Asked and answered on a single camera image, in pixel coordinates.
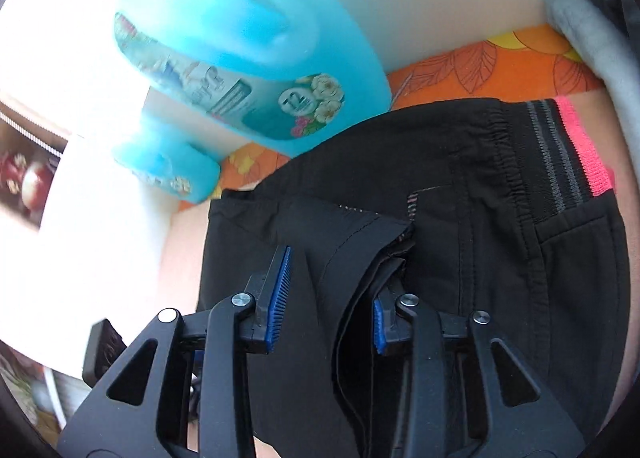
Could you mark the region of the black pants with pink waistband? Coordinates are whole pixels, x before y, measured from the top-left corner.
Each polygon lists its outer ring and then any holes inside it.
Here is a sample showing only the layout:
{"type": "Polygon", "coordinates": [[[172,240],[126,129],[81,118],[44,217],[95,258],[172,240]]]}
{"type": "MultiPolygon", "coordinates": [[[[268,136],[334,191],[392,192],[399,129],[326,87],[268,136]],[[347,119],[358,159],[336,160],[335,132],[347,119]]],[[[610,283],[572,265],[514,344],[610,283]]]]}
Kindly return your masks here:
{"type": "Polygon", "coordinates": [[[483,310],[586,440],[610,410],[630,310],[608,168],[565,97],[452,100],[362,122],[208,210],[200,308],[292,249],[282,336],[248,361],[255,435],[283,457],[369,457],[387,406],[372,302],[386,282],[483,310]]]}

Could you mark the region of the left blue detergent bottle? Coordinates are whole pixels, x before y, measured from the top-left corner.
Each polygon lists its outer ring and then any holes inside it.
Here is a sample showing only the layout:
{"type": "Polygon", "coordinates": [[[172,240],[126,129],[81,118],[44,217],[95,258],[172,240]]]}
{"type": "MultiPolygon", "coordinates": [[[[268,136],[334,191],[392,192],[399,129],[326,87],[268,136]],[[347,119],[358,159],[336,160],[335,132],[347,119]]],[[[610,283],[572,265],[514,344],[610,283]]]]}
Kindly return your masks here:
{"type": "Polygon", "coordinates": [[[219,163],[171,124],[143,119],[113,148],[117,163],[142,183],[189,204],[205,201],[220,177],[219,163]]]}

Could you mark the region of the orange floral bedsheet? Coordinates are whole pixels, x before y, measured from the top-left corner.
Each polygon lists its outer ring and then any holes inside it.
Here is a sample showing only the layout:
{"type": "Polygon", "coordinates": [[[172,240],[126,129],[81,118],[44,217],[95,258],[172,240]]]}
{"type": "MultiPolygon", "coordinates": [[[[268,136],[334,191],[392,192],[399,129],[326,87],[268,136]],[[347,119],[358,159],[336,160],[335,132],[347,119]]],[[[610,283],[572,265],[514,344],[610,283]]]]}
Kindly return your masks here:
{"type": "Polygon", "coordinates": [[[390,72],[387,80],[393,110],[471,97],[524,102],[603,86],[570,41],[548,25],[424,58],[390,72]]]}

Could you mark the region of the folded light grey garment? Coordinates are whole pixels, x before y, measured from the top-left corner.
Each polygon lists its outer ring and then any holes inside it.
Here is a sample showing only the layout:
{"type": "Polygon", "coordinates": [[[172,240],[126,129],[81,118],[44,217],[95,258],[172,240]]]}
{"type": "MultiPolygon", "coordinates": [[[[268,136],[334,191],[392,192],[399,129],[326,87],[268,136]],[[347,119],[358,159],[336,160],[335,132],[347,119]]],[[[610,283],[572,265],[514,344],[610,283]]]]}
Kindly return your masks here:
{"type": "Polygon", "coordinates": [[[603,80],[626,140],[639,146],[639,61],[629,41],[590,0],[544,0],[547,20],[603,80]]]}

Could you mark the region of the red ceramic vase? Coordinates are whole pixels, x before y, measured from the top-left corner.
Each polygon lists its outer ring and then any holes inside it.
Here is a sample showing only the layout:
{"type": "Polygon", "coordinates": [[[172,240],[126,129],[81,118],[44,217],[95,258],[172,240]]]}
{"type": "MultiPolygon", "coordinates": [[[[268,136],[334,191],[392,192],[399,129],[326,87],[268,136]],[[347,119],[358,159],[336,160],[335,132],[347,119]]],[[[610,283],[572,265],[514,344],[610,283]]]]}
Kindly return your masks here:
{"type": "Polygon", "coordinates": [[[32,222],[39,222],[53,178],[49,163],[29,160],[21,152],[1,155],[1,196],[11,198],[17,210],[32,222]]]}

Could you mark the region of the middle blue detergent bottle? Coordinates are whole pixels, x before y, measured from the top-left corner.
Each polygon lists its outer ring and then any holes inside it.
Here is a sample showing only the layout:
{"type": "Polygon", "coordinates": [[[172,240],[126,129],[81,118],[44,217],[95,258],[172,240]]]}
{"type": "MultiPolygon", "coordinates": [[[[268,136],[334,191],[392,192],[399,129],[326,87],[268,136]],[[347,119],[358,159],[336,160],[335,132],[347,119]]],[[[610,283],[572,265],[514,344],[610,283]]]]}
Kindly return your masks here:
{"type": "Polygon", "coordinates": [[[157,91],[288,157],[392,102],[337,0],[119,0],[114,37],[157,91]]]}

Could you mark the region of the blue detergent bottle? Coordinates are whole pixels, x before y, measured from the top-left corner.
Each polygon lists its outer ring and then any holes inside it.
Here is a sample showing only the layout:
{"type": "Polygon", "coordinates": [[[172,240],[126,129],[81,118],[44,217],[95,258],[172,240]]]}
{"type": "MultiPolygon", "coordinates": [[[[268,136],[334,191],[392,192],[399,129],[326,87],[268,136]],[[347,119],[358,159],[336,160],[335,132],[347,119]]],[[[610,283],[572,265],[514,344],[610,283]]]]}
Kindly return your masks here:
{"type": "Polygon", "coordinates": [[[337,0],[119,0],[114,37],[157,91],[288,157],[392,102],[337,0]]]}
{"type": "Polygon", "coordinates": [[[171,124],[143,119],[113,148],[117,163],[142,183],[189,204],[205,201],[220,177],[219,163],[171,124]]]}

